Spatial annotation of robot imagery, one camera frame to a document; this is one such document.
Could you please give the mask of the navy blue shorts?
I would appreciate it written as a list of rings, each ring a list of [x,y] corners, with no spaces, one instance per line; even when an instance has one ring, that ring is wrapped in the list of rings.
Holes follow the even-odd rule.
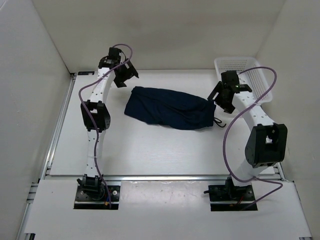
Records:
[[[170,89],[136,86],[132,89],[124,114],[148,125],[178,130],[199,130],[225,123],[215,117],[213,101]]]

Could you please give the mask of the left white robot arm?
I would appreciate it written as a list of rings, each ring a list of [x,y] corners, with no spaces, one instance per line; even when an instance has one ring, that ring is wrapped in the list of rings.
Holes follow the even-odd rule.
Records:
[[[100,200],[105,194],[105,184],[99,163],[102,160],[103,141],[111,124],[111,116],[106,106],[112,83],[117,88],[125,88],[125,81],[139,74],[131,63],[132,53],[126,56],[118,43],[110,47],[107,56],[100,59],[97,80],[82,87],[78,92],[84,126],[87,130],[87,163],[82,179],[78,180],[84,191],[93,199]]]

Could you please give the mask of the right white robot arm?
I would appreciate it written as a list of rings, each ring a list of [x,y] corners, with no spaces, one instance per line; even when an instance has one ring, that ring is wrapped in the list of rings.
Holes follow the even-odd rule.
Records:
[[[229,70],[221,73],[221,80],[208,97],[228,114],[238,111],[226,128],[222,141],[224,163],[232,180],[225,186],[224,193],[230,200],[238,199],[243,193],[242,187],[250,185],[262,171],[285,159],[288,129],[285,124],[272,120],[260,104],[272,88],[269,86],[258,95],[252,86],[240,81],[239,73]],[[227,137],[233,124],[240,118],[247,124],[250,135],[243,162],[236,170],[232,170],[227,159]]]

